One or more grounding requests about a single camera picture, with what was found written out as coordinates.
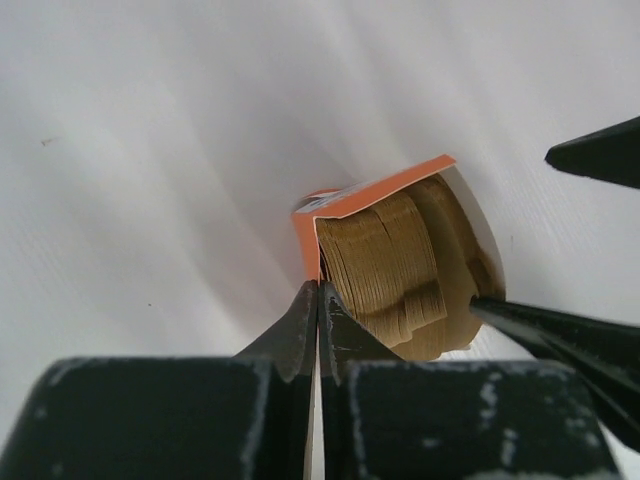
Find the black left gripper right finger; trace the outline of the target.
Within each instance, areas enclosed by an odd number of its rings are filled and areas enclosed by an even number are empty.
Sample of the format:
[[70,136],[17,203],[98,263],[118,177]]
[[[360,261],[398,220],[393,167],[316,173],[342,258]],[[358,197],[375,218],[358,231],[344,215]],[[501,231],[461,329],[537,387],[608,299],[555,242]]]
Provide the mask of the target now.
[[617,479],[589,390],[557,361],[404,361],[319,290],[329,479]]

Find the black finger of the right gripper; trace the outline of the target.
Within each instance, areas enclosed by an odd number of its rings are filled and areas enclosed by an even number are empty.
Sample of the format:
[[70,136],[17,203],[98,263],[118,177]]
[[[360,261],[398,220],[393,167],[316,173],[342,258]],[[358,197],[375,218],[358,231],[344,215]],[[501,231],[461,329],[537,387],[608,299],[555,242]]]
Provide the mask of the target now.
[[618,438],[639,436],[639,329],[507,302],[470,300],[470,311],[539,360],[571,367]]
[[545,162],[575,176],[639,189],[639,118],[551,147]]

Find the orange coffee filter box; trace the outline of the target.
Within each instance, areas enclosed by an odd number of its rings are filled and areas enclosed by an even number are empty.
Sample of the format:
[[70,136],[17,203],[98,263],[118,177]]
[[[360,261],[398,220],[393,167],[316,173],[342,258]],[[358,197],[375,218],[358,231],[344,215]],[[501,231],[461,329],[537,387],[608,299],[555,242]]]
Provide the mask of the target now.
[[441,175],[454,191],[472,224],[473,231],[481,247],[490,259],[495,262],[498,275],[505,287],[502,261],[486,215],[468,183],[460,174],[455,159],[448,155],[441,155],[380,180],[359,183],[343,189],[320,190],[307,196],[303,204],[293,212],[292,222],[300,243],[308,277],[316,281],[326,281],[333,285],[332,282],[325,278],[321,267],[318,233],[316,231],[317,219],[345,218],[435,174]]

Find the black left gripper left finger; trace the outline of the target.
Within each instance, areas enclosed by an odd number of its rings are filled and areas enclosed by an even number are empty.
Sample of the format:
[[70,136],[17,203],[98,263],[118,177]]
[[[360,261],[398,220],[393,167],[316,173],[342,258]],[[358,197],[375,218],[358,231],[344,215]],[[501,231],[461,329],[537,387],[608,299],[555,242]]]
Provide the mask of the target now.
[[5,479],[306,479],[318,286],[231,357],[72,357],[37,380]]

